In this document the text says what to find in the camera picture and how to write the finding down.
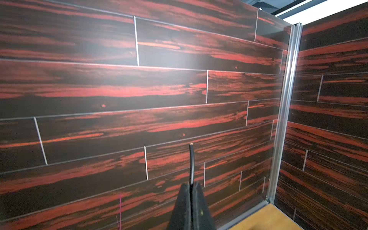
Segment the black cable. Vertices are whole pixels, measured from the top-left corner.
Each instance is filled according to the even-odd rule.
[[[190,182],[190,186],[193,186],[193,183],[194,183],[194,149],[193,149],[193,143],[189,144],[189,152],[190,152],[190,177],[189,177],[189,182]]]

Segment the metal frame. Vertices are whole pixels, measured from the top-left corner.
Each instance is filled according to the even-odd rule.
[[[278,123],[276,126],[273,161],[270,172],[270,186],[268,187],[267,191],[268,201],[272,204],[275,202],[277,181],[279,179],[282,150],[284,148],[287,119],[289,117],[291,93],[293,91],[302,29],[303,25],[301,23],[291,26],[288,57],[286,60],[286,69],[281,93]]]

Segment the glossy wall surface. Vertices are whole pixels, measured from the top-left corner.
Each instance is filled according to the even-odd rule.
[[[368,226],[368,3],[303,27],[275,205],[305,230]]]
[[[0,21],[0,229],[166,229],[191,142],[218,227],[265,199],[288,23],[230,0],[5,0]]]

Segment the wall panel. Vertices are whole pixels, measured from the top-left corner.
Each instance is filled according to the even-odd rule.
[[[137,64],[132,17],[41,0],[0,4],[1,58]]]
[[[195,149],[195,164],[244,152],[252,146],[267,142],[272,124],[230,130],[182,141],[146,147],[148,178],[154,178],[190,166],[189,143]]]
[[[324,75],[319,101],[368,105],[368,73]]]
[[[304,27],[300,50],[368,37],[368,3],[311,22]]]
[[[267,142],[244,152],[206,162],[206,185],[215,183],[230,175],[237,174],[239,171],[244,171],[246,169],[250,170],[250,168],[253,168],[252,172],[254,173],[257,171],[261,171],[261,173],[265,171],[267,175],[267,171],[270,169],[269,162],[265,164],[262,163],[271,158],[272,153],[273,143]]]
[[[277,119],[280,99],[249,101],[247,124]]]
[[[206,71],[0,61],[1,118],[206,103]]]
[[[273,47],[141,19],[137,36],[144,66],[279,74],[282,50]]]
[[[208,103],[279,98],[283,76],[240,72],[208,72]]]
[[[357,229],[367,228],[368,202],[282,162],[280,179],[341,216]]]
[[[309,151],[305,171],[368,202],[368,171]]]
[[[368,140],[288,122],[285,141],[343,163],[368,169]]]
[[[1,174],[3,219],[146,180],[144,150]]]
[[[258,21],[255,41],[261,44],[287,50],[289,45],[291,25],[273,15],[258,11]]]
[[[367,72],[368,38],[299,52],[298,74]]]
[[[368,138],[368,107],[292,100],[289,121]]]
[[[34,119],[0,121],[0,172],[45,165]]]
[[[39,119],[50,162],[112,153],[245,126],[247,102]]]

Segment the light wood floor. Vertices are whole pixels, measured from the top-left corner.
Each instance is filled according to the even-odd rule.
[[[283,212],[269,204],[231,230],[301,230],[301,228]]]

